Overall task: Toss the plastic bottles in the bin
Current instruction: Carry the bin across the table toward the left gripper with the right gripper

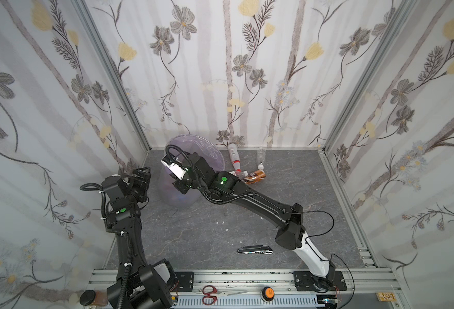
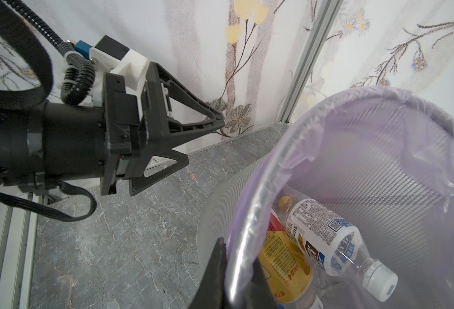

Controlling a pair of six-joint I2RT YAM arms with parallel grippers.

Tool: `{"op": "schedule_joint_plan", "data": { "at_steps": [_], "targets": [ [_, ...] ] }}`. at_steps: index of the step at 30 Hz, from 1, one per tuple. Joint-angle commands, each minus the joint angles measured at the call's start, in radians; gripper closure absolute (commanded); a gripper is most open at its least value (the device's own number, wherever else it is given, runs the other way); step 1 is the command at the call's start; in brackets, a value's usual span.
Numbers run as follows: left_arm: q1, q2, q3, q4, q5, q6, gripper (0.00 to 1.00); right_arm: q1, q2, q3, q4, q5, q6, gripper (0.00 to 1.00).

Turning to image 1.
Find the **white red label bottle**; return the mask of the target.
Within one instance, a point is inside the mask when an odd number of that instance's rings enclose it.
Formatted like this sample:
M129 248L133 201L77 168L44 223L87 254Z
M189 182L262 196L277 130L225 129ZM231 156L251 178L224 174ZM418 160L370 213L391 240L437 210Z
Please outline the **white red label bottle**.
M240 161L239 153L237 150L237 145L234 143L228 144L228 151L229 151L230 161L232 162L232 166L234 168L234 173L237 176L240 176L242 174L242 171L241 171L241 161Z

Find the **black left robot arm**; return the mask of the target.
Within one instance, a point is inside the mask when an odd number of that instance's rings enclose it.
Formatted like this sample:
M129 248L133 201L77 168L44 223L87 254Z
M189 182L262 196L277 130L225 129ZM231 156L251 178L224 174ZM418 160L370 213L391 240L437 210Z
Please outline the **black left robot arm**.
M102 196L101 215L106 232L116 236L118 273L116 283L107 288L113 308L171 308L170 291L178 279L172 265L161 260L147 263L142 242L139 204L148 201L151 169L134 169L131 175L112 175L101 184L87 183L82 191L98 191Z

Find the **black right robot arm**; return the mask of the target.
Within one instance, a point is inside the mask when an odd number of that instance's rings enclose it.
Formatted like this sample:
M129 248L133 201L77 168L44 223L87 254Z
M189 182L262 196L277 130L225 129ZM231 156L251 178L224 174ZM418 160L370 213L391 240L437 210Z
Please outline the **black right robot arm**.
M326 258L313 244L303 225L301 205L277 202L227 171L214 171L199 154L187 153L177 145L166 146L161 163L172 172L174 187L181 194L198 190L212 204L239 205L276 226L276 244L295 252L308 267L310 289L319 293L344 290L342 273L332 261L336 255Z

